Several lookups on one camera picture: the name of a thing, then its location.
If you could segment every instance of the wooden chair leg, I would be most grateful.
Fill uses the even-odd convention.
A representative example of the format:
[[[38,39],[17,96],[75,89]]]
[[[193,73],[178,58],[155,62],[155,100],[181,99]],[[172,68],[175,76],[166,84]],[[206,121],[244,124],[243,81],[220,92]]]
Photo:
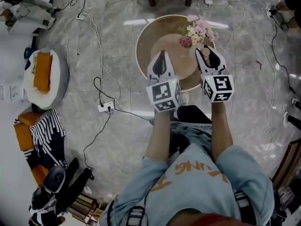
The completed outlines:
[[[185,0],[185,6],[190,7],[192,0]]]
[[[151,6],[151,7],[156,6],[155,0],[149,0],[149,3],[150,3],[150,6]]]

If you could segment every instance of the pink flower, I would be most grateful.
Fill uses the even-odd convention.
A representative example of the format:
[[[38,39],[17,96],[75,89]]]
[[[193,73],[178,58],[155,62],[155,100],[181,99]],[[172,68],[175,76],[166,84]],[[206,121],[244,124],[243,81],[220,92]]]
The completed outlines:
[[[211,29],[207,29],[206,36],[209,37],[209,38],[214,37],[213,31]]]
[[[202,19],[197,21],[197,25],[203,29],[206,29],[209,27],[209,24],[205,20],[202,20]]]
[[[211,29],[207,29],[206,36],[211,42],[215,41],[214,32]]]
[[[192,46],[192,40],[188,36],[182,36],[179,40],[179,43],[184,47],[184,48],[190,48]]]
[[[199,34],[202,34],[202,35],[206,34],[206,29],[201,27],[201,26],[196,26],[195,31],[196,31],[196,33],[199,33]]]
[[[198,20],[198,16],[196,16],[196,15],[188,15],[187,16],[188,22],[193,22],[193,21],[197,21],[197,20]]]

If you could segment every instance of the strap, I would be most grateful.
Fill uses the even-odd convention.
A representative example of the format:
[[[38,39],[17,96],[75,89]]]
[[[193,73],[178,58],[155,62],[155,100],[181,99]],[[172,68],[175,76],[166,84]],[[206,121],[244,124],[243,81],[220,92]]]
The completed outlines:
[[[110,218],[111,218],[111,210],[112,210],[113,205],[114,205],[114,200],[109,205],[108,212],[107,212],[107,224],[108,224],[108,226],[111,226]]]
[[[135,206],[130,209],[126,226],[141,226],[142,218],[145,214],[144,207]]]
[[[234,193],[235,200],[238,204],[241,221],[251,225],[256,225],[256,216],[249,198],[243,191]]]

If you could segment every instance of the black shorts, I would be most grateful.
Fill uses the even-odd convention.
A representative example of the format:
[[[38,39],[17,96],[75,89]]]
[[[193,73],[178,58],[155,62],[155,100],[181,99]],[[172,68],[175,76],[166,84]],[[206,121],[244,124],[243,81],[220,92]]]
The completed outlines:
[[[290,10],[295,11],[295,19],[299,27],[301,27],[301,0],[284,0]]]

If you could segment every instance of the orange cloth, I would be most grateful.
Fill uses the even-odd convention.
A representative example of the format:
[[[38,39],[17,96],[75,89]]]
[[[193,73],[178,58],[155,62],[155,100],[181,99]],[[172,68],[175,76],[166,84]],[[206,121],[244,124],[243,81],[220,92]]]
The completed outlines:
[[[38,185],[43,184],[48,173],[49,173],[49,170],[42,165],[38,165],[32,169],[32,175]]]
[[[52,55],[38,53],[33,86],[43,94],[49,92],[51,62]]]
[[[25,124],[14,125],[16,136],[19,142],[20,150],[27,151],[33,149],[32,136],[29,131],[29,126]]]
[[[19,115],[18,120],[27,126],[34,126],[41,115],[42,114],[40,113],[28,112],[23,115]]]

